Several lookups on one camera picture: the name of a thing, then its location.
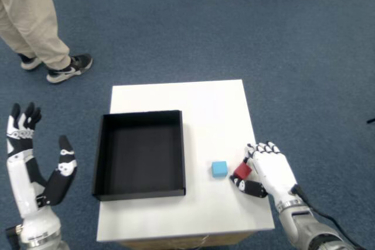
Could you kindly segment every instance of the robotic hand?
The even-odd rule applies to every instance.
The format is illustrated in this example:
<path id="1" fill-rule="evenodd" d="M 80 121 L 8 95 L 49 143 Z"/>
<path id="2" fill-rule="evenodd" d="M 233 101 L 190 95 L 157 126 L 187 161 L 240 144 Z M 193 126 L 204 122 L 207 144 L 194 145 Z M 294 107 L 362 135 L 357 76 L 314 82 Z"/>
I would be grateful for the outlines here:
<path id="1" fill-rule="evenodd" d="M 352 241 L 332 217 L 309 204 L 286 157 L 273 143 L 248 144 L 243 162 L 253 165 L 260 183 L 241 179 L 236 172 L 230 176 L 231 180 L 243 193 L 257 197 L 265 197 L 267 193 L 273 196 L 281 224 L 293 246 L 300 250 L 364 249 Z M 333 228 L 320 223 L 312 211 L 333 220 L 354 247 L 345 243 Z"/>
<path id="2" fill-rule="evenodd" d="M 8 229 L 7 234 L 13 249 L 20 249 L 19 236 L 28 249 L 66 250 L 69 247 L 61 241 L 60 220 L 50 206 L 64 199 L 76 174 L 77 162 L 68 139 L 61 136 L 59 165 L 48 181 L 42 177 L 33 156 L 32 142 L 41 118 L 40 108 L 30 103 L 22 114 L 20 106 L 15 104 L 8 119 L 6 164 L 23 224 Z"/>

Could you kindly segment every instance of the leg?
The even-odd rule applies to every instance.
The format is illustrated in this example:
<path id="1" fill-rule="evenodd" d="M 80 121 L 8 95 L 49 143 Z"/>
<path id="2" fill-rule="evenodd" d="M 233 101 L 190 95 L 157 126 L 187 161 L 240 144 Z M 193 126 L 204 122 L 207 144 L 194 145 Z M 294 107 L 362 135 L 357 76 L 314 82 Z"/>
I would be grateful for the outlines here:
<path id="1" fill-rule="evenodd" d="M 18 32 L 16 27 L 8 17 L 3 3 L 0 0 L 0 37 L 3 38 L 5 43 L 15 52 L 23 54 L 26 57 L 36 57 L 34 51 Z"/>
<path id="2" fill-rule="evenodd" d="M 1 1 L 9 20 L 38 58 L 56 70 L 70 64 L 69 48 L 57 35 L 57 18 L 52 0 Z"/>

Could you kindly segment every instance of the red cube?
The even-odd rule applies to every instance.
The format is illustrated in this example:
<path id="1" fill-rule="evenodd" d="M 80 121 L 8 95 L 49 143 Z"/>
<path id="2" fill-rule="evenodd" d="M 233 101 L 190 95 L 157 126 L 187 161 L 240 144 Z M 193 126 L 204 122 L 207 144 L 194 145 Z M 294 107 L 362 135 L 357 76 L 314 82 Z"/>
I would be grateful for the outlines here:
<path id="1" fill-rule="evenodd" d="M 239 167 L 237 167 L 234 171 L 234 175 L 240 178 L 241 180 L 244 180 L 251 173 L 251 171 L 251 168 L 246 163 L 241 162 Z"/>

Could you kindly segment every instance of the black box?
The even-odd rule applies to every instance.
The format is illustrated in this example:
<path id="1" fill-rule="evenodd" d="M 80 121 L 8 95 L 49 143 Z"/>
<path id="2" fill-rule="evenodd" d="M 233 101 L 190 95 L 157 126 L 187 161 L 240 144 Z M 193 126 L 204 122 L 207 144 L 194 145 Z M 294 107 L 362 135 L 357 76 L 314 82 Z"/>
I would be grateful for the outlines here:
<path id="1" fill-rule="evenodd" d="M 103 115 L 93 196 L 109 201 L 185 194 L 181 111 Z"/>

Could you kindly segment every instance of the black sneaker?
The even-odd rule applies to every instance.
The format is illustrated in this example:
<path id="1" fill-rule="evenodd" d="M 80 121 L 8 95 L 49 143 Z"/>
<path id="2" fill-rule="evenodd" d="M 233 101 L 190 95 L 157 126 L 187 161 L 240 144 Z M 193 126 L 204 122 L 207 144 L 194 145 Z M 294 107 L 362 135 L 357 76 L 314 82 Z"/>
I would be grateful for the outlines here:
<path id="1" fill-rule="evenodd" d="M 28 57 L 26 57 L 23 54 L 18 54 L 18 56 L 21 57 L 21 60 L 22 60 L 21 67 L 24 70 L 34 70 L 37 67 L 39 67 L 40 64 L 42 63 L 42 61 L 39 60 L 37 57 L 35 57 L 35 58 L 28 58 Z"/>
<path id="2" fill-rule="evenodd" d="M 80 76 L 93 64 L 93 58 L 89 54 L 71 57 L 70 65 L 62 70 L 48 69 L 47 80 L 51 83 L 60 83 L 73 76 Z"/>

